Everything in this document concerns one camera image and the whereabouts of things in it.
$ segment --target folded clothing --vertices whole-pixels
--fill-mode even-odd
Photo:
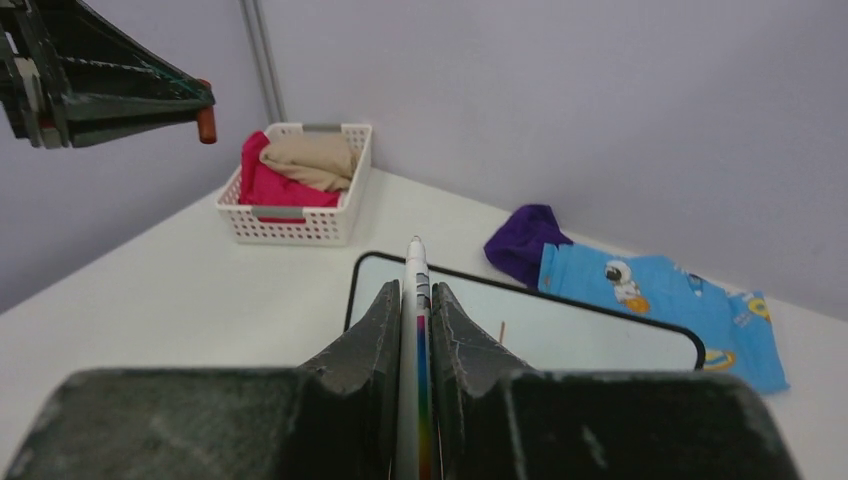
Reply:
[[[259,153],[270,144],[262,132],[254,132],[241,151],[239,203],[283,207],[336,207],[340,194],[322,192],[271,170],[259,161]]]
[[[664,256],[620,257],[585,245],[545,245],[539,290],[691,330],[704,370],[726,371],[761,393],[789,385],[763,294],[731,294]]]
[[[259,160],[271,170],[325,192],[350,188],[359,156],[344,135],[284,135]]]
[[[560,231],[550,206],[525,205],[492,235],[483,252],[495,268],[535,290],[546,243],[574,242]]]

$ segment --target rainbow stripe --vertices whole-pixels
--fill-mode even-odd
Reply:
[[[427,316],[418,315],[418,478],[430,480],[432,468],[430,433],[430,374],[427,361]]]

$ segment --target whiteboard frame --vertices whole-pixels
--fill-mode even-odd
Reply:
[[[406,261],[403,257],[399,257],[399,256],[396,256],[396,255],[391,255],[391,254],[383,253],[383,252],[377,252],[377,251],[365,252],[356,260],[356,265],[354,265],[354,267],[353,267],[353,277],[352,277],[351,282],[350,282],[350,293],[348,295],[347,309],[345,311],[345,320],[344,320],[344,331],[345,332],[348,331],[348,329],[350,329],[351,314],[353,312],[353,303],[354,303],[354,299],[356,298],[356,286],[358,284],[357,279],[359,278],[359,267],[362,265],[362,263],[366,259],[372,258],[372,257],[377,257],[377,258],[381,258],[381,259],[384,259],[384,260],[398,262],[400,264],[404,264],[405,261]],[[689,330],[687,328],[683,328],[683,327],[680,327],[680,326],[677,326],[677,325],[671,325],[671,324],[668,324],[668,323],[658,322],[656,320],[651,320],[651,319],[647,319],[647,318],[637,317],[635,315],[629,315],[629,314],[626,314],[626,313],[616,312],[614,310],[601,308],[601,307],[598,307],[596,305],[578,302],[578,301],[563,298],[563,297],[557,297],[557,296],[553,296],[553,295],[548,295],[546,293],[541,293],[541,292],[537,292],[537,291],[533,291],[533,290],[527,290],[527,289],[522,288],[522,287],[516,287],[516,286],[513,286],[513,285],[508,285],[506,283],[501,283],[501,282],[497,282],[497,281],[494,281],[494,280],[489,280],[489,279],[486,279],[486,278],[477,277],[477,276],[474,276],[474,275],[470,275],[470,274],[463,273],[463,272],[458,272],[456,270],[451,270],[451,269],[439,267],[439,266],[436,266],[436,265],[428,265],[428,267],[429,267],[430,271],[432,271],[432,272],[439,272],[439,273],[444,274],[444,275],[452,275],[452,276],[455,276],[455,277],[459,277],[463,280],[482,283],[482,284],[488,285],[488,286],[493,287],[493,288],[501,288],[501,289],[509,290],[509,291],[519,293],[519,294],[530,295],[532,297],[550,300],[550,301],[561,303],[561,304],[564,304],[564,305],[570,305],[572,307],[577,307],[577,308],[581,308],[581,309],[584,309],[584,310],[590,310],[590,311],[593,311],[593,312],[597,312],[597,313],[601,313],[601,314],[605,314],[605,315],[610,315],[610,316],[613,316],[613,317],[617,317],[617,318],[620,318],[620,319],[623,319],[623,320],[628,320],[628,321],[631,321],[631,322],[639,323],[639,324],[642,324],[642,325],[648,325],[648,326],[651,326],[651,327],[656,327],[656,328],[660,328],[660,329],[663,329],[663,330],[668,330],[668,331],[671,331],[671,332],[674,332],[674,333],[683,334],[687,338],[689,338],[689,340],[692,342],[692,344],[695,346],[695,349],[697,350],[698,356],[697,356],[697,360],[695,362],[695,368],[693,370],[694,371],[703,370],[704,359],[705,359],[705,356],[706,356],[706,348],[704,347],[704,343],[701,341],[701,339],[697,335],[695,335],[694,332],[692,332],[691,330]]]

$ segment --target marker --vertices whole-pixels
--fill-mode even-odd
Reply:
[[[395,480],[433,480],[433,402],[430,391],[430,276],[421,239],[406,251],[400,329],[400,378]]]

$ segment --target beige cloth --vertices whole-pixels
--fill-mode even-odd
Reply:
[[[342,134],[285,135],[262,149],[271,170],[325,192],[350,188],[359,156]]]

